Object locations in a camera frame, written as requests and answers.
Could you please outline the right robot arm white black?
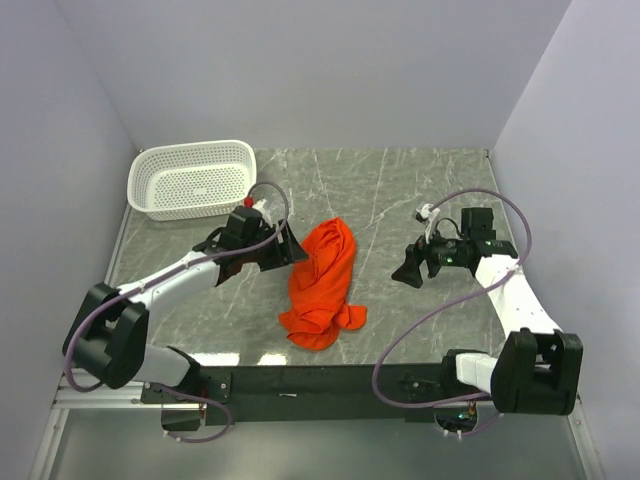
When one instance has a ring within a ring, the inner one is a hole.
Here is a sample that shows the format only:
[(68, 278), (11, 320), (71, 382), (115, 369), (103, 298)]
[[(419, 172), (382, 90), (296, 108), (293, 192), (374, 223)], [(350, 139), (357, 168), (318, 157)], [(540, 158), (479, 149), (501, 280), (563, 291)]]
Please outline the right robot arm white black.
[(489, 394), (501, 413), (570, 414), (577, 397), (582, 342), (563, 332), (544, 310), (518, 263), (516, 249), (497, 237), (492, 209), (462, 209), (454, 238), (441, 235), (440, 211), (432, 205), (417, 208), (415, 218), (425, 231), (407, 246), (405, 260), (392, 279), (419, 288), (422, 265), (429, 277), (444, 267), (468, 270), (487, 289), (506, 337), (496, 357), (449, 351), (438, 377), (442, 393), (460, 399), (474, 387)]

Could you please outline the orange t-shirt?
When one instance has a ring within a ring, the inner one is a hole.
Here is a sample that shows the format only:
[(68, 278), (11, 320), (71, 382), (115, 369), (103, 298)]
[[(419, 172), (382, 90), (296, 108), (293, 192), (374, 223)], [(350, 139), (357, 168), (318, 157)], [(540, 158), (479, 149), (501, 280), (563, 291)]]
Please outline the orange t-shirt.
[(343, 331), (365, 326), (367, 308), (348, 301), (357, 246), (340, 218), (317, 225), (303, 240), (308, 259), (294, 265), (288, 281), (290, 307), (279, 323), (294, 345), (311, 351), (330, 347)]

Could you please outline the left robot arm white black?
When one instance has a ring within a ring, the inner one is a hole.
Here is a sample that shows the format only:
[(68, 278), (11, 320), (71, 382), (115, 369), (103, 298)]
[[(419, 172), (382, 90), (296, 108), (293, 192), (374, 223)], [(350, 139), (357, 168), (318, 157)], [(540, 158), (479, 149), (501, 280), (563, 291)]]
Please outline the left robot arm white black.
[(285, 220), (271, 222), (258, 207), (239, 206), (172, 265), (119, 287), (98, 283), (87, 292), (63, 343), (64, 373), (84, 369), (99, 385), (132, 380), (158, 384), (176, 401), (204, 388), (201, 365), (175, 347), (155, 347), (149, 326), (188, 296), (216, 288), (246, 264), (269, 271), (307, 260)]

